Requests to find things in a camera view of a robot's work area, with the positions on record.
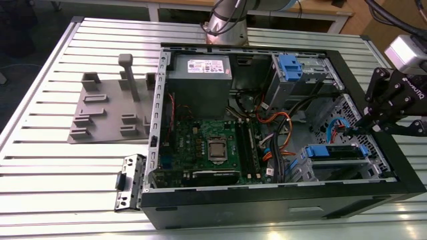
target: table surface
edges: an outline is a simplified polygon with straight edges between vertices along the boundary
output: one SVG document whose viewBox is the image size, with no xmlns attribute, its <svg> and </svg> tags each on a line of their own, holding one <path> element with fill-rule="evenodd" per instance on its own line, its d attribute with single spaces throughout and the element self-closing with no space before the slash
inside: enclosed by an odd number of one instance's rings
<svg viewBox="0 0 427 240">
<path fill-rule="evenodd" d="M 427 194 L 384 204 L 346 219 L 227 228 L 156 231 L 143 213 L 113 213 L 123 157 L 147 154 L 144 141 L 67 144 L 84 72 L 117 79 L 117 55 L 133 55 L 133 73 L 157 69 L 160 42 L 204 43 L 197 25 L 87 18 L 72 23 L 41 69 L 20 110 L 0 135 L 0 235 L 73 239 L 420 239 L 427 236 Z M 252 46 L 338 50 L 366 89 L 384 60 L 358 36 L 248 30 Z M 427 138 L 396 136 L 427 185 Z"/>
<path fill-rule="evenodd" d="M 185 5 L 199 5 L 199 6 L 213 6 L 215 0 L 132 0 L 141 2 L 153 2 L 153 3 L 164 3 L 164 4 L 185 4 Z M 344 15 L 352 16 L 354 10 L 344 3 L 343 7 L 339 8 L 331 5 L 331 1 L 328 0 L 300 0 L 300 6 L 303 13 L 306 14 L 324 14 L 324 15 Z M 298 13 L 300 10 L 300 6 L 296 3 L 287 11 Z"/>
</svg>

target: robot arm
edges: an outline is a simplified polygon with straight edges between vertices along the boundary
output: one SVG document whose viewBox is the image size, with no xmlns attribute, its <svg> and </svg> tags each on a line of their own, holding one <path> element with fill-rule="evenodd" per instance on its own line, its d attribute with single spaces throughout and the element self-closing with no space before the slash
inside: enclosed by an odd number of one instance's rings
<svg viewBox="0 0 427 240">
<path fill-rule="evenodd" d="M 387 12 L 375 0 L 364 0 L 375 20 L 403 29 L 410 35 L 400 35 L 386 50 L 386 55 L 396 69 L 378 67 L 366 91 L 364 116 L 347 135 L 370 131 L 392 135 L 427 137 L 427 31 L 411 26 Z M 420 13 L 423 4 L 415 0 Z M 410 126 L 396 124 L 408 116 L 420 119 Z"/>
<path fill-rule="evenodd" d="M 248 10 L 286 10 L 296 0 L 216 0 L 208 24 L 201 25 L 205 41 L 216 45 L 244 45 L 248 42 Z"/>
</svg>

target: aluminum extrusion table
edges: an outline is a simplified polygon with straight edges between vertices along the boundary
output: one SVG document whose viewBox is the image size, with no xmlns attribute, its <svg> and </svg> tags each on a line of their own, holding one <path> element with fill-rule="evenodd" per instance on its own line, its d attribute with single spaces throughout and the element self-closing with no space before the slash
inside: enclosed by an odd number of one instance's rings
<svg viewBox="0 0 427 240">
<path fill-rule="evenodd" d="M 0 135 L 0 238 L 105 239 L 422 239 L 427 194 L 347 219 L 156 231 L 143 213 L 113 213 L 123 157 L 147 154 L 144 141 L 67 144 L 84 72 L 117 79 L 119 54 L 133 54 L 133 73 L 157 67 L 160 42 L 204 43 L 192 24 L 75 18 Z M 372 43 L 352 35 L 248 30 L 251 45 L 338 50 L 363 88 L 388 66 Z M 427 138 L 395 137 L 427 185 Z"/>
</svg>

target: black cable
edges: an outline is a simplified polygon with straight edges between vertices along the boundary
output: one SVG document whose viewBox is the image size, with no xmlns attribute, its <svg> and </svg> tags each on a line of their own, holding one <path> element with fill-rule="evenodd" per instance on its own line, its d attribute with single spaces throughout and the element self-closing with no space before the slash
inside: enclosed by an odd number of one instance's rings
<svg viewBox="0 0 427 240">
<path fill-rule="evenodd" d="M 227 32 L 237 25 L 239 19 L 241 19 L 243 13 L 246 12 L 247 3 L 248 3 L 248 0 L 244 0 L 244 4 L 243 4 L 243 8 L 241 8 L 241 12 L 240 12 L 240 15 L 239 15 L 239 17 L 237 17 L 237 20 L 232 23 L 231 27 L 229 27 L 227 30 L 221 31 L 221 30 L 225 28 L 227 24 L 231 22 L 232 17 L 233 17 L 233 15 L 235 15 L 235 13 L 236 13 L 237 7 L 233 8 L 228 20 L 225 21 L 224 25 L 221 26 L 221 28 L 220 28 L 216 32 L 212 32 L 212 31 L 205 30 L 204 27 L 203 27 L 203 24 L 200 23 L 200 26 L 201 26 L 203 31 L 204 31 L 207 34 L 213 35 L 213 36 L 219 36 L 219 35 L 227 33 Z"/>
<path fill-rule="evenodd" d="M 302 2 L 300 0 L 296 0 L 299 4 L 299 10 L 298 10 L 298 18 L 303 18 L 303 7 L 302 7 Z"/>
<path fill-rule="evenodd" d="M 415 4 L 416 4 L 416 8 L 418 8 L 419 14 L 422 16 L 422 19 L 427 23 L 427 12 L 424 10 L 424 6 L 423 6 L 422 0 L 415 0 Z"/>
<path fill-rule="evenodd" d="M 254 110 L 252 111 L 248 111 L 247 109 L 246 109 L 246 107 L 243 106 L 243 104 L 241 104 L 241 102 L 240 102 L 240 99 L 241 99 L 241 93 L 259 93 L 262 90 L 260 89 L 239 89 L 237 90 L 237 92 L 236 92 L 236 94 L 235 94 L 235 97 L 233 97 L 233 99 L 235 99 L 235 104 L 237 105 L 237 107 L 239 107 L 239 109 L 240 109 L 240 111 L 243 112 L 243 114 L 250 118 L 251 116 L 251 114 L 254 114 L 255 113 L 255 108 L 254 108 Z"/>
<path fill-rule="evenodd" d="M 215 9 L 219 7 L 219 5 L 221 4 L 221 2 L 224 2 L 224 0 L 219 0 L 217 3 L 215 3 L 212 9 L 211 9 L 211 12 L 208 13 L 208 20 L 211 20 L 211 17 L 213 15 L 213 12 L 215 12 Z M 200 27 L 201 27 L 201 30 L 208 34 L 208 31 L 205 30 L 204 28 L 204 24 L 203 22 L 200 23 Z"/>
<path fill-rule="evenodd" d="M 291 110 L 288 111 L 288 116 L 290 118 L 294 116 L 294 114 L 308 104 L 311 103 L 312 100 L 318 99 L 318 98 L 332 98 L 332 97 L 338 97 L 340 94 L 338 92 L 334 93 L 322 93 L 322 94 L 316 94 L 316 95 L 311 95 L 307 98 L 304 98 L 303 100 L 300 100 L 294 107 L 291 108 Z M 271 139 L 271 154 L 274 159 L 276 160 L 276 162 L 279 163 L 280 159 L 282 159 L 282 155 L 280 155 L 280 148 L 279 148 L 279 135 L 280 135 L 280 130 L 283 129 L 284 125 L 290 123 L 287 121 L 287 117 L 282 120 L 279 127 L 276 128 L 276 130 L 274 131 L 274 135 L 272 135 L 272 139 Z M 286 173 L 282 172 L 283 177 L 280 178 L 279 181 L 282 181 L 282 179 L 286 179 Z"/>
<path fill-rule="evenodd" d="M 268 28 L 272 28 L 272 11 L 268 12 Z"/>
<path fill-rule="evenodd" d="M 415 4 L 416 4 L 418 10 L 423 10 L 424 9 L 422 0 L 415 0 Z"/>
<path fill-rule="evenodd" d="M 400 28 L 407 33 L 420 37 L 427 40 L 427 32 L 423 29 L 414 27 L 407 24 L 399 18 L 396 18 L 378 3 L 375 0 L 364 0 L 372 10 L 398 28 Z"/>
<path fill-rule="evenodd" d="M 368 11 L 371 12 L 372 18 L 375 19 L 375 21 L 378 21 L 382 24 L 390 25 L 390 26 L 395 26 L 390 21 L 386 21 L 384 19 L 380 19 L 380 17 L 376 15 L 376 12 L 374 11 L 372 7 L 368 7 Z"/>
</svg>

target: green circuit board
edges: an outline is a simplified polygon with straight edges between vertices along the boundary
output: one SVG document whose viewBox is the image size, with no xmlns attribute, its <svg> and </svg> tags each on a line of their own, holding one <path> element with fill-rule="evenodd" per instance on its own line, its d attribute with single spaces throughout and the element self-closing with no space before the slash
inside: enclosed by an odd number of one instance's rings
<svg viewBox="0 0 427 240">
<path fill-rule="evenodd" d="M 240 171 L 236 147 L 236 133 L 231 121 L 179 121 L 176 123 L 175 161 L 172 168 L 179 169 L 235 169 Z M 213 164 L 208 159 L 208 139 L 225 141 L 227 161 Z"/>
<path fill-rule="evenodd" d="M 246 147 L 255 143 L 254 126 L 250 127 L 251 137 L 247 140 Z M 168 147 L 168 152 L 160 152 L 160 162 L 163 172 L 160 178 L 163 183 L 167 182 L 164 187 L 183 187 L 180 178 L 188 171 L 237 171 L 240 177 L 236 185 L 262 184 L 267 183 L 267 178 L 263 174 L 247 174 L 248 161 L 240 159 L 239 146 L 239 133 L 236 122 L 228 120 L 193 120 L 185 119 L 175 123 L 173 129 L 173 144 Z M 212 141 L 221 142 L 225 145 L 225 160 L 212 161 L 209 159 L 209 143 Z M 251 152 L 250 157 L 255 155 L 255 162 L 259 161 L 256 150 Z"/>
</svg>

